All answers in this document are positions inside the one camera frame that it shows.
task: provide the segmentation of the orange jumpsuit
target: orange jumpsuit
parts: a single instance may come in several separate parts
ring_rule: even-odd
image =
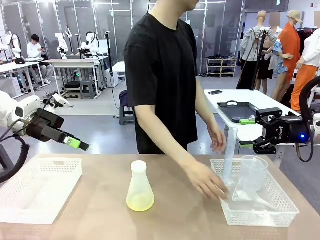
[[[293,59],[285,59],[284,65],[288,68],[286,74],[287,82],[290,82],[294,78],[297,62],[300,60],[300,37],[295,27],[290,23],[287,23],[279,36],[284,54],[293,55]]]

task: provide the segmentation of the measuring cup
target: measuring cup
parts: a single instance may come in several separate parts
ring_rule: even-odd
[[[264,186],[268,163],[258,156],[241,159],[239,186],[248,193],[255,193]]]

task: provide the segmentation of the plastic flask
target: plastic flask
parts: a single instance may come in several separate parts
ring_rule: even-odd
[[[222,173],[222,180],[227,187],[234,183],[234,181],[231,179],[231,172],[232,172],[232,162],[234,160],[235,148],[237,144],[237,135],[238,135],[238,128],[236,127],[229,128],[228,139],[227,139],[226,149],[225,149],[225,156],[224,156],[223,173]]]
[[[132,178],[126,196],[126,204],[136,212],[144,212],[155,203],[155,195],[147,177],[147,164],[144,161],[134,161],[131,164]]]

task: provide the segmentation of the seated person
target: seated person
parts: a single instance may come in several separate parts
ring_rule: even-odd
[[[41,58],[41,57],[44,57],[44,55],[46,55],[45,49],[41,47],[39,42],[40,42],[39,36],[36,34],[33,34],[31,36],[31,42],[29,42],[26,46],[26,50],[29,58]],[[40,65],[43,81],[46,84],[50,84],[51,78],[55,70],[54,67],[49,63],[43,63],[43,62],[40,62],[39,65]]]

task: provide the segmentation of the white plastic tray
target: white plastic tray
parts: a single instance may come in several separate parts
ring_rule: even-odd
[[[0,188],[0,222],[52,224],[82,175],[81,162],[32,159]]]
[[[234,159],[231,178],[235,182],[239,179],[240,166],[241,160]],[[221,177],[224,171],[224,160],[211,159],[211,168],[216,172],[217,176]],[[232,200],[234,189],[235,186],[230,187],[228,200],[221,200],[221,206],[228,225],[289,227],[296,215],[299,214],[299,210],[295,204],[269,171],[264,179],[264,187],[258,194],[261,198],[275,206],[277,211],[255,202],[234,202]]]

